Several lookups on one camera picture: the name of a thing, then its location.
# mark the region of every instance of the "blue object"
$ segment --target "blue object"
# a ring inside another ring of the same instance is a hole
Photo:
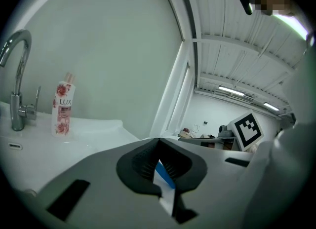
[[[176,188],[173,180],[171,179],[171,177],[169,176],[168,172],[166,171],[166,169],[164,168],[163,164],[160,161],[158,161],[158,163],[157,163],[156,171],[170,185],[170,187],[172,189]]]

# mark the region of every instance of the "wall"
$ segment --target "wall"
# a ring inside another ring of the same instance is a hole
[[[121,119],[138,138],[149,136],[181,44],[168,0],[48,0],[26,25],[33,43],[21,91],[51,113],[57,83],[76,75],[72,116]],[[2,73],[8,102],[21,46]]]
[[[211,134],[217,137],[220,125],[228,124],[231,120],[245,114],[247,111],[248,109],[244,107],[194,94],[181,129],[186,127],[192,130],[194,124],[197,124],[199,125],[197,137],[200,137],[202,134]],[[279,120],[256,112],[254,114],[264,133],[264,137],[259,143],[273,139],[279,130]]]

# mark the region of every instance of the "body wash bottle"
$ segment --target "body wash bottle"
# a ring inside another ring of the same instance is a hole
[[[75,86],[72,84],[75,76],[67,73],[64,81],[59,82],[51,113],[51,134],[56,137],[69,135],[70,112],[73,104]]]

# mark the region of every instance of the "faucet handle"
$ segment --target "faucet handle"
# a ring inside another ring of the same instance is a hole
[[[38,111],[38,102],[39,102],[39,96],[40,96],[40,88],[41,86],[39,86],[38,91],[36,93],[35,106],[33,104],[26,106],[25,117],[28,119],[36,120],[36,115]]]

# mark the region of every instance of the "faucet spout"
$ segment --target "faucet spout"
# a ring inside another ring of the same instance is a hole
[[[31,33],[25,29],[18,30],[17,32],[11,35],[11,37],[4,44],[0,52],[0,67],[4,67],[12,50],[22,40],[24,41],[24,48],[23,48],[22,57],[21,57],[21,60],[16,72],[15,86],[13,89],[14,95],[20,94],[23,72],[24,72],[25,65],[28,60],[30,50],[31,50],[31,45],[32,45]]]

